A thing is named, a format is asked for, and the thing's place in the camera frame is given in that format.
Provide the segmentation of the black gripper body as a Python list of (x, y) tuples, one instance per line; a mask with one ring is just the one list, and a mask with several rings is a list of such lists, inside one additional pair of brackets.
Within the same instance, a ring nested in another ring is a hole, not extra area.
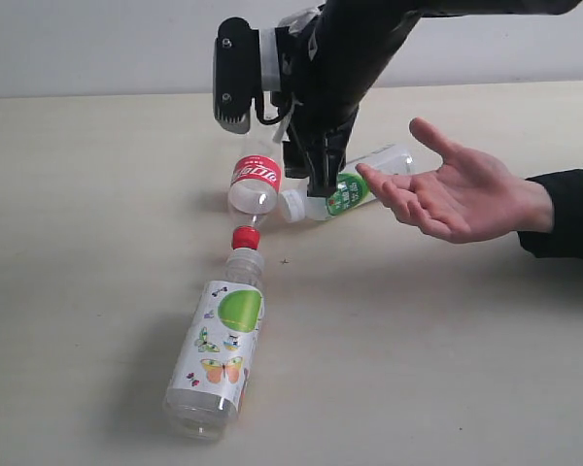
[(345, 146), (369, 89), (369, 11), (318, 9), (296, 17), (290, 137), (304, 146)]

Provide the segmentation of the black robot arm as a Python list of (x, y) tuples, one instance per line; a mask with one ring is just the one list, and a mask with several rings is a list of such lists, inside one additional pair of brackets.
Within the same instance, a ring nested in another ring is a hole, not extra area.
[(306, 179), (311, 197), (327, 198), (346, 162), (360, 101), (417, 23), (425, 18), (565, 14), (574, 1), (328, 1), (289, 29), (282, 55), (291, 99), (289, 177)]

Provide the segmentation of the person's open hand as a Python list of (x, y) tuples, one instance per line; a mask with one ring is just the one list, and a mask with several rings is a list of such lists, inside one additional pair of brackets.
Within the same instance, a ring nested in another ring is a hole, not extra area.
[(438, 169), (404, 176), (357, 166), (399, 222), (451, 244), (484, 242), (516, 231), (552, 231), (554, 207), (542, 185), (513, 175), (496, 157), (457, 143), (422, 118), (412, 119), (409, 130), (441, 157)]

